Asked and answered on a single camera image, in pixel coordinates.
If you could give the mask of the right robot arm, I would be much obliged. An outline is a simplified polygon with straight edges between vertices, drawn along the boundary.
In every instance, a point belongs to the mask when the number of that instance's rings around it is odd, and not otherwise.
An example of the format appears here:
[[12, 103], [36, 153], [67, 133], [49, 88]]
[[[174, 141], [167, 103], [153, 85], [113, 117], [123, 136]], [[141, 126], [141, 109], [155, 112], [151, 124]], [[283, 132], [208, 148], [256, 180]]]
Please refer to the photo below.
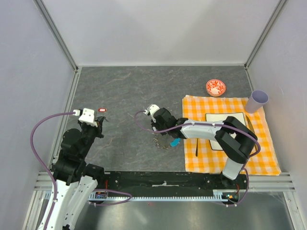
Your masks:
[[161, 135], [216, 141], [227, 155], [219, 180], [221, 186], [227, 189], [237, 183], [237, 176], [247, 163], [254, 146], [259, 144], [257, 136], [233, 116], [217, 122], [176, 119], [167, 109], [159, 108], [155, 104], [144, 113], [151, 117], [153, 131]]

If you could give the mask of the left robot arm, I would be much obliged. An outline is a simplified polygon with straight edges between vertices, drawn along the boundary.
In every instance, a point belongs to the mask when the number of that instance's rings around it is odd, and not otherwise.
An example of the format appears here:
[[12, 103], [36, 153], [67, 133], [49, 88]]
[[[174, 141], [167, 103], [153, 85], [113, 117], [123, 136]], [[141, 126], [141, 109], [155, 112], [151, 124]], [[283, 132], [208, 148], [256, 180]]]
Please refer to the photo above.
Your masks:
[[88, 165], [85, 158], [96, 138], [103, 138], [104, 116], [79, 118], [80, 129], [63, 134], [59, 157], [51, 170], [52, 197], [49, 199], [40, 230], [73, 230], [81, 210], [95, 188], [105, 184], [104, 169]]

